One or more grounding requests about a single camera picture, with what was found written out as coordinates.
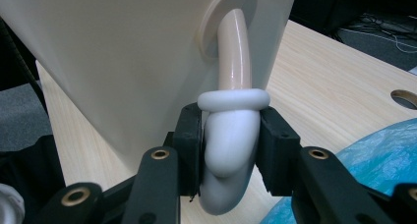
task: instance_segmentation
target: desk grommet hole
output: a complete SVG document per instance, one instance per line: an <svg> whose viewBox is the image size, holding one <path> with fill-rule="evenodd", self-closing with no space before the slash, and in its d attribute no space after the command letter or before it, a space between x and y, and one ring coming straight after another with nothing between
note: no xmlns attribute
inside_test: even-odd
<svg viewBox="0 0 417 224"><path fill-rule="evenodd" d="M393 101L402 107L417 110L417 95L413 92L396 89L390 94Z"/></svg>

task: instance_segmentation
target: light wood desk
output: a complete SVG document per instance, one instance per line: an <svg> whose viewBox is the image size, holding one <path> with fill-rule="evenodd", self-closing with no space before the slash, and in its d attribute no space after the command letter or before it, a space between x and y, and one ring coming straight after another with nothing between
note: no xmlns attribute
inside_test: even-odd
<svg viewBox="0 0 417 224"><path fill-rule="evenodd" d="M109 145L59 86L39 69L67 185L96 182L107 189L130 177ZM393 123L417 117L390 93L417 93L417 77L288 23L268 83L271 106L300 135L302 145L338 152ZM255 168L241 203L222 216L205 214L182 199L182 223L259 223L278 201L267 194Z"/></svg>

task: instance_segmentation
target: black fabric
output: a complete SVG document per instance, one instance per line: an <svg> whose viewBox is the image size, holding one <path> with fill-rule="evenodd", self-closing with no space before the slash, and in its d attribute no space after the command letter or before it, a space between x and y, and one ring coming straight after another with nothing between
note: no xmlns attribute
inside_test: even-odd
<svg viewBox="0 0 417 224"><path fill-rule="evenodd" d="M19 40L19 38L12 32L12 30L9 29L9 27L7 27L7 31L11 34L19 52L28 64L31 73L37 80L39 80L39 75L35 65L35 58ZM6 41L6 37L2 34L0 34L0 53L0 90L26 84L28 81L19 70L19 63L16 62L15 55L10 49L10 44Z"/></svg>
<svg viewBox="0 0 417 224"><path fill-rule="evenodd" d="M373 9L388 14L397 14L402 16L416 16L416 0L369 0Z"/></svg>
<svg viewBox="0 0 417 224"><path fill-rule="evenodd" d="M0 183L15 188L23 197L24 223L30 223L49 199L65 188L53 136L41 137L35 145L20 151L3 153Z"/></svg>

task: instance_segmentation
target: white elbow pipe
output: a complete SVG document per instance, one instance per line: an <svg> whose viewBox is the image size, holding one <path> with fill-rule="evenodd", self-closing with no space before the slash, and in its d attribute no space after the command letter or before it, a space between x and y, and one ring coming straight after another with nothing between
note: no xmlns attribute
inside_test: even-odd
<svg viewBox="0 0 417 224"><path fill-rule="evenodd" d="M252 88L248 33L242 10L230 11L217 31L218 89Z"/></svg>
<svg viewBox="0 0 417 224"><path fill-rule="evenodd" d="M210 112L200 203L213 215L231 210L246 191L255 163L259 111L269 105L266 91L251 89L249 44L241 10L223 18L217 38L220 90L198 99L199 107Z"/></svg>

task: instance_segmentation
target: white rubber ring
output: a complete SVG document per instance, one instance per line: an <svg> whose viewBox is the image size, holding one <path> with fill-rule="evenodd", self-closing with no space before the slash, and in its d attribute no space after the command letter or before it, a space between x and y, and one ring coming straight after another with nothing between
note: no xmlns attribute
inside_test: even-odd
<svg viewBox="0 0 417 224"><path fill-rule="evenodd" d="M205 92L197 102L200 109L208 112L239 109L260 111L268 107L270 98L262 89L228 89Z"/></svg>

